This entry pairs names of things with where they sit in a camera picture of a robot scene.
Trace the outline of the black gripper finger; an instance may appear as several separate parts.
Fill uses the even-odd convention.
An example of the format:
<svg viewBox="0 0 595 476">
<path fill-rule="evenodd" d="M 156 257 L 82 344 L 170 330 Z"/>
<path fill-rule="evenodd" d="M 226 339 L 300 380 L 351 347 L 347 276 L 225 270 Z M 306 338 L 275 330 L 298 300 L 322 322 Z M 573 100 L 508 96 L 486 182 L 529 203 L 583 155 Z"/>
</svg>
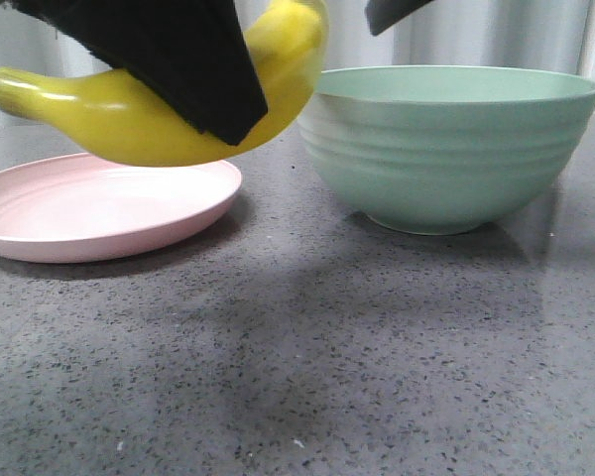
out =
<svg viewBox="0 0 595 476">
<path fill-rule="evenodd" d="M 431 0 L 369 0 L 365 7 L 365 16 L 371 35 L 381 35 L 430 2 Z"/>
<path fill-rule="evenodd" d="M 127 69 L 189 125 L 236 146 L 268 105 L 231 1 L 12 1 L 110 66 Z"/>
</svg>

